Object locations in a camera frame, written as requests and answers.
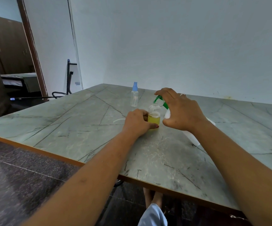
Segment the blue spray nozzle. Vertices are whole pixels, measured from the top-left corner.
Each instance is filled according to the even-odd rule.
[[[134,82],[133,91],[138,91],[137,82]]]

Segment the small plastic container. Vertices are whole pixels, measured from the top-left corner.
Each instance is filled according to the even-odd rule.
[[[147,121],[159,125],[161,117],[161,107],[158,105],[158,103],[154,102],[152,105],[150,105],[148,113],[149,116]]]
[[[137,82],[134,82],[133,90],[131,92],[131,106],[137,107],[138,105],[138,87]]]

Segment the marble tabletop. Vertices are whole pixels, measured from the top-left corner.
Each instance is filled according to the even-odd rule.
[[[100,84],[0,117],[0,137],[86,163],[122,127],[130,87]],[[138,89],[137,108],[148,109],[154,91]],[[247,152],[272,169],[272,105],[188,95],[206,117]],[[239,209],[202,146],[160,124],[140,137],[121,175],[231,209]]]

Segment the right hand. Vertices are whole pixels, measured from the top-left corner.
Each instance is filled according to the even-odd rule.
[[[170,118],[163,119],[165,126],[193,132],[196,125],[202,121],[208,121],[196,101],[187,98],[185,95],[180,96],[173,89],[162,88],[155,95],[162,96],[171,111]]]

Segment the dark tiled floor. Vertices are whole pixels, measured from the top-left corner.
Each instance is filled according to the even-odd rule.
[[[77,170],[78,167],[0,143],[0,225],[18,225],[27,219]],[[165,205],[172,200],[165,197]],[[196,205],[182,205],[183,225],[188,225]],[[124,182],[112,190],[96,225],[137,225],[144,211],[142,187]],[[173,208],[169,212],[168,225],[176,225]]]

